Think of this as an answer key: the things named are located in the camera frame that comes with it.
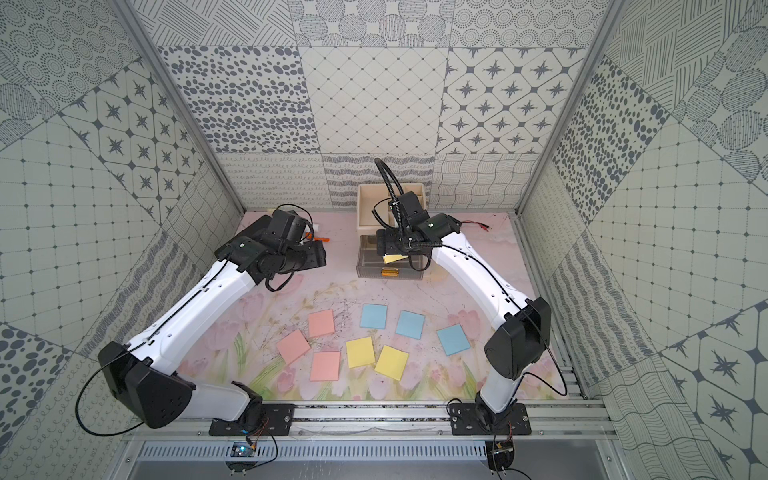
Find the yellow sticky note in gripper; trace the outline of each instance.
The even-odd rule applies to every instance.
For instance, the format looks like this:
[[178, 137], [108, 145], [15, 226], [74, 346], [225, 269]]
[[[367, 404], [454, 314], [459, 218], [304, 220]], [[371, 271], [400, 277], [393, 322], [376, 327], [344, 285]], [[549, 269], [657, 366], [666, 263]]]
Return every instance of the yellow sticky note in gripper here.
[[408, 257], [406, 255], [385, 255], [384, 263], [392, 263], [392, 262], [396, 262], [397, 260], [402, 260], [404, 258], [408, 258]]

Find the grid pattern tile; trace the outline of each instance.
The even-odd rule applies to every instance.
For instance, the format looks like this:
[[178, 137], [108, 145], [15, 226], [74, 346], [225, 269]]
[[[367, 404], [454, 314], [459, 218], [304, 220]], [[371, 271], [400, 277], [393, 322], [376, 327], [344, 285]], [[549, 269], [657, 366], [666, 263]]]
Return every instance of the grid pattern tile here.
[[0, 162], [2, 319], [74, 348], [159, 226], [58, 117]]

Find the dotted pattern tile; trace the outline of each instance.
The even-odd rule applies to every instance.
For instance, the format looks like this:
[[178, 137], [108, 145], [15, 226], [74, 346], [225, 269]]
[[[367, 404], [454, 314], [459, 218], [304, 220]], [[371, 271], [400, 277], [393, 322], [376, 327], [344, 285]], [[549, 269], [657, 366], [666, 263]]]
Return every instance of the dotted pattern tile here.
[[2, 53], [55, 111], [139, 54], [103, 0], [4, 2]]
[[295, 48], [164, 47], [160, 53], [216, 152], [318, 151]]
[[603, 57], [552, 158], [585, 222], [592, 221], [667, 117]]
[[445, 52], [300, 48], [321, 151], [433, 154]]
[[464, 47], [588, 47], [608, 3], [456, 0], [452, 39]]
[[20, 425], [40, 405], [71, 351], [8, 325], [0, 326], [0, 458]]
[[447, 47], [453, 0], [291, 0], [298, 45]]

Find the sticky note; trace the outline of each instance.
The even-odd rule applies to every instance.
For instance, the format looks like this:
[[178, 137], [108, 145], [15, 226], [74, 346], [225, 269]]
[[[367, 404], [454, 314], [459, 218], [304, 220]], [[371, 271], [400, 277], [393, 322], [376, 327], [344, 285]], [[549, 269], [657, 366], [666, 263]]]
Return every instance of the sticky note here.
[[350, 369], [375, 363], [376, 357], [373, 355], [373, 339], [367, 336], [364, 339], [350, 340], [347, 342], [346, 362], [349, 364]]
[[360, 326], [364, 329], [384, 329], [386, 326], [386, 305], [366, 303], [362, 306]]
[[335, 382], [339, 379], [341, 352], [315, 352], [312, 356], [311, 382]]
[[333, 328], [333, 310], [310, 313], [310, 339], [316, 336], [329, 335], [336, 331]]
[[384, 346], [374, 370], [399, 382], [402, 371], [406, 369], [406, 362], [408, 362], [407, 353], [393, 349], [391, 346]]
[[409, 336], [412, 339], [422, 338], [422, 329], [424, 328], [424, 316], [418, 313], [400, 312], [400, 319], [397, 321], [395, 333], [398, 335]]
[[469, 340], [467, 340], [467, 336], [459, 324], [450, 326], [447, 329], [438, 330], [437, 336], [440, 338], [440, 343], [442, 343], [442, 349], [445, 350], [445, 354], [448, 356], [463, 352], [470, 347]]
[[406, 255], [385, 255], [384, 256], [384, 263], [392, 263], [396, 262], [397, 260], [402, 260], [404, 258], [408, 258]]
[[277, 343], [277, 351], [283, 356], [286, 365], [290, 365], [297, 361], [300, 356], [309, 352], [309, 350], [310, 345], [304, 339], [301, 330], [294, 330], [291, 334]]

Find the enclosure floor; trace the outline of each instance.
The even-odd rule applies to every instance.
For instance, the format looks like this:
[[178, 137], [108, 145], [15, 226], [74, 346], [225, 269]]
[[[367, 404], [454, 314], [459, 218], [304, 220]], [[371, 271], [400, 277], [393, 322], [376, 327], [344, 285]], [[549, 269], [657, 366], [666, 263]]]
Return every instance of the enclosure floor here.
[[[262, 213], [249, 212], [240, 228]], [[483, 353], [490, 338], [490, 323], [477, 303], [458, 282], [436, 264], [421, 281], [371, 280], [357, 277], [359, 236], [356, 214], [317, 213], [318, 237], [325, 243], [327, 266], [297, 273], [282, 291], [271, 293], [259, 285], [238, 300], [195, 344], [179, 372], [200, 382], [228, 383], [237, 380], [265, 399], [285, 400], [430, 400], [474, 399], [491, 368]], [[506, 214], [455, 214], [459, 220], [477, 220], [491, 226], [489, 232], [473, 224], [462, 226], [473, 248], [510, 284], [533, 296], [515, 235]], [[279, 285], [276, 278], [272, 284]], [[388, 306], [385, 329], [360, 328], [364, 303]], [[307, 314], [333, 309], [336, 332], [308, 339], [312, 351], [286, 366], [275, 344], [300, 329], [306, 337]], [[425, 315], [422, 338], [395, 334], [401, 310]], [[446, 356], [436, 331], [461, 324], [471, 349]], [[373, 365], [350, 369], [345, 341], [373, 337], [378, 358], [384, 345], [409, 354], [399, 382], [373, 371]], [[337, 382], [310, 382], [312, 352], [340, 351], [342, 364]], [[547, 353], [532, 372], [562, 388], [554, 363]], [[552, 392], [535, 379], [521, 386], [520, 399], [552, 399]]]

